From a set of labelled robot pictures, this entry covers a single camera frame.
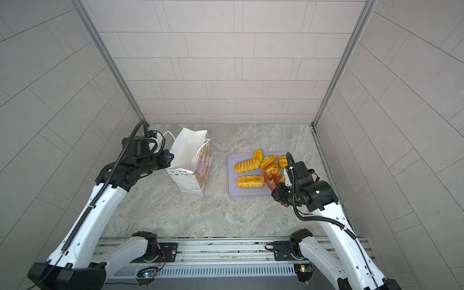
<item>paper bag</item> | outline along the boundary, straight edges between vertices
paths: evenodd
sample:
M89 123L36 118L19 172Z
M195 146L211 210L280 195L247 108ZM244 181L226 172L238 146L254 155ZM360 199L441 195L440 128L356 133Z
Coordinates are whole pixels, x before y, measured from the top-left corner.
M174 139L169 151L174 154L174 159L166 170L181 191L203 193L211 167L210 140L207 130L187 128L183 128Z

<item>tiled wall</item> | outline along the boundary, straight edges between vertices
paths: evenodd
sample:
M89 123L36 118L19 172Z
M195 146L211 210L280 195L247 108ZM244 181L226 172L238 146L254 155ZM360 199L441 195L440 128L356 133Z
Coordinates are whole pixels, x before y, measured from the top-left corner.
M464 286L463 19L461 0L379 0L317 127L403 289Z
M83 2L152 123L312 122L364 5Z
M138 122L67 0L0 2L0 284L70 230Z

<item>bag handle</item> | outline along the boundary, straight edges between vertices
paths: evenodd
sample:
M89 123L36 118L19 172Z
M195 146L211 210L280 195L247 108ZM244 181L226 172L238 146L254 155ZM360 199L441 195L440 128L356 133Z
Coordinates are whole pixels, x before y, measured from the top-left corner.
M203 145L200 146L200 149L198 149L197 154L196 154L195 156L199 157L199 156L198 156L198 153L200 153L200 150L203 148L203 146L206 145L206 143L208 143L208 142L210 142L210 141L211 141L211 139L205 139L205 140L203 141L203 142L204 142Z
M174 138L174 140L175 140L175 137L174 137L174 135L171 133L171 131L166 131L166 132L164 132L163 137L164 137L164 135L166 135L166 133L171 134L171 136L172 136L172 137Z

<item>gray stone surface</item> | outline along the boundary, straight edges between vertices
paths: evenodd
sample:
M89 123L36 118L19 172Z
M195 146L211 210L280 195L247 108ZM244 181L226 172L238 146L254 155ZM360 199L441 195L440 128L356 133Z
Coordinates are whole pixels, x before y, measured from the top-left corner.
M121 201L103 236L148 231L159 237L288 236L308 228L325 236L317 222L303 222L269 196L232 198L227 194L226 160L231 153L289 151L295 161L328 180L311 128L305 124L158 124L151 129L174 136L183 128L208 130L213 154L204 194L183 193L166 170L139 180ZM166 147L173 143L169 133Z

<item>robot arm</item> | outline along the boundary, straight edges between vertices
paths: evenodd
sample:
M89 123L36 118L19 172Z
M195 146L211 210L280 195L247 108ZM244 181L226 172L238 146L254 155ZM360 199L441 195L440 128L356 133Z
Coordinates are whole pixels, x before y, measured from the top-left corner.
M145 136L135 136L143 125ZM108 220L129 189L153 171L168 168L174 155L164 149L160 132L147 131L140 121L123 139L117 161L105 166L96 179L90 199L59 247L46 263L34 263L28 277L41 289L100 289L105 280L138 257L155 259L156 235L138 232L109 256L92 261Z
M311 176L314 170L307 169L302 161L295 163L290 153L287 153L287 161L287 184L278 183L272 197L283 205L292 206L299 219L319 222L341 263L328 254L306 229L290 236L292 254L311 261L336 290L399 290L396 281L385 278L360 246L330 185L319 181L319 177L314 181ZM311 216L299 214L297 206L302 205L308 208Z

